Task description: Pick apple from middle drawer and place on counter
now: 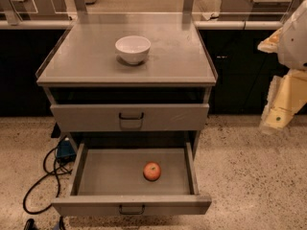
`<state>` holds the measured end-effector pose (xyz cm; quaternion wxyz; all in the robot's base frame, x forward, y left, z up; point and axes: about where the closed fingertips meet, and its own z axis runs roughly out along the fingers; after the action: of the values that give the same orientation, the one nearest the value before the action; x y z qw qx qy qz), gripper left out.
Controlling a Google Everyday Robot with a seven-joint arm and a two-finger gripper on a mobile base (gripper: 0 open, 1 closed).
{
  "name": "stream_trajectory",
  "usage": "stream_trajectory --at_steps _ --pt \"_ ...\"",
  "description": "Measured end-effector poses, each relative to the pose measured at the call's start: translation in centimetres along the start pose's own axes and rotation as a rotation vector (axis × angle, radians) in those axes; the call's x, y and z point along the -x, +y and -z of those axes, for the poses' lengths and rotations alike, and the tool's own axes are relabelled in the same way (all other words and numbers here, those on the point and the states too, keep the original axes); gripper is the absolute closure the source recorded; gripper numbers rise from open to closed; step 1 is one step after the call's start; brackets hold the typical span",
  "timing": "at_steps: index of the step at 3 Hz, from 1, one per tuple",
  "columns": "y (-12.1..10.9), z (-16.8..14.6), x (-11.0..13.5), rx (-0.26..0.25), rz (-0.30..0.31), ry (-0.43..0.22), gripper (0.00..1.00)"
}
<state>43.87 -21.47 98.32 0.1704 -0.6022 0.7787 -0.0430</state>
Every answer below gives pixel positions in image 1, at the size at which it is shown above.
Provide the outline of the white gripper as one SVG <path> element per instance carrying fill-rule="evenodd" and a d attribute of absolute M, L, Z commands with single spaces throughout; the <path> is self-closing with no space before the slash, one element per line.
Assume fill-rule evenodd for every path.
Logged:
<path fill-rule="evenodd" d="M 273 77 L 261 116 L 260 130 L 274 134 L 307 104 L 307 1 L 300 4 L 282 29 L 262 40 L 257 49 L 277 53 L 278 61 L 291 69 L 284 77 Z"/>

